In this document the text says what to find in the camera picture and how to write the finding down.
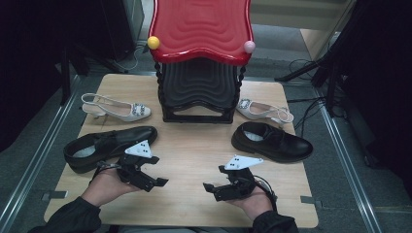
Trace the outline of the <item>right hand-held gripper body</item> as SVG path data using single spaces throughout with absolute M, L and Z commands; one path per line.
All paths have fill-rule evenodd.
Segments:
M 215 199 L 217 201 L 228 201 L 249 197 L 256 187 L 255 178 L 250 171 L 250 167 L 262 162 L 262 158 L 235 154 L 224 165 L 225 169 L 230 171 L 227 175 L 229 184 L 223 185 L 223 190 L 214 193 Z

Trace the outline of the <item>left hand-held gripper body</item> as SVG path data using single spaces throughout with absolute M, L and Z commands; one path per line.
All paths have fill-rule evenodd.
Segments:
M 123 183 L 132 184 L 149 192 L 154 187 L 153 179 L 141 171 L 141 166 L 152 159 L 149 142 L 144 140 L 124 150 L 118 161 L 118 175 Z

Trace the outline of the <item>black leather shoe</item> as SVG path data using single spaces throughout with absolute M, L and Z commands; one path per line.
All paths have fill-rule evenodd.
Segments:
M 119 157 L 137 143 L 155 141 L 157 130 L 152 126 L 137 126 L 123 130 L 86 134 L 65 146 L 66 163 L 77 174 L 94 170 L 99 161 Z
M 310 156 L 313 146 L 305 139 L 262 122 L 244 122 L 231 138 L 237 149 L 264 155 L 278 163 L 294 163 Z

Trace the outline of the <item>white slingback heeled shoe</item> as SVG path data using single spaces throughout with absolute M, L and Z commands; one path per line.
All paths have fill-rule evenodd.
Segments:
M 247 119 L 268 118 L 280 126 L 292 123 L 294 120 L 294 115 L 286 107 L 271 106 L 247 98 L 238 102 L 236 110 Z
M 85 93 L 81 99 L 82 110 L 94 117 L 109 116 L 124 122 L 132 122 L 149 117 L 152 113 L 144 104 L 118 101 L 96 93 Z

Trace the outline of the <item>red and black shoe rack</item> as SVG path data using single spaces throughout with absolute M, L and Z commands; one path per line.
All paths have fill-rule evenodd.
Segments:
M 251 0 L 154 0 L 148 48 L 166 122 L 231 123 L 256 48 Z

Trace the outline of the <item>person's right hand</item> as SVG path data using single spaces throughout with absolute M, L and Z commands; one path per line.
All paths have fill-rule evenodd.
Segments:
M 270 199 L 259 187 L 256 187 L 249 197 L 244 199 L 229 200 L 228 204 L 242 209 L 251 221 L 254 221 L 263 213 L 273 211 L 273 206 Z

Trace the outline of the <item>person's left hand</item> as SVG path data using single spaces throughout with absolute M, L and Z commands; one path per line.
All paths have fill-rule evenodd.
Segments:
M 107 169 L 101 171 L 91 181 L 81 197 L 89 204 L 101 207 L 126 193 L 135 191 L 139 191 L 139 188 L 129 183 L 123 183 L 116 169 Z

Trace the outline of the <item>grey tape piece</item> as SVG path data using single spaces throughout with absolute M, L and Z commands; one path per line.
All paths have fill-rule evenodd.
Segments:
M 67 195 L 68 195 L 68 191 L 67 190 L 63 190 L 63 191 L 60 191 L 60 190 L 58 190 L 58 191 L 48 191 L 48 192 L 45 192 L 43 195 L 42 195 L 42 198 L 41 198 L 41 200 L 42 201 L 45 201 L 45 202 L 48 202 L 48 201 L 51 201 L 52 199 L 65 199 L 66 197 L 67 197 Z
M 322 208 L 323 202 L 313 198 L 312 196 L 300 196 L 301 203 L 313 204 L 316 208 Z

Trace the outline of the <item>black tripod stand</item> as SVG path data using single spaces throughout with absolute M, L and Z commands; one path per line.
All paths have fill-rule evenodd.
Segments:
M 321 87 L 325 82 L 327 82 L 326 111 L 330 117 L 335 117 L 333 106 L 336 81 L 339 76 L 339 64 L 335 62 L 334 51 L 330 50 L 318 60 L 311 61 L 302 68 L 291 72 L 284 77 L 275 78 L 274 81 L 288 82 L 314 69 L 316 69 L 316 73 L 311 80 L 311 84 L 314 87 Z

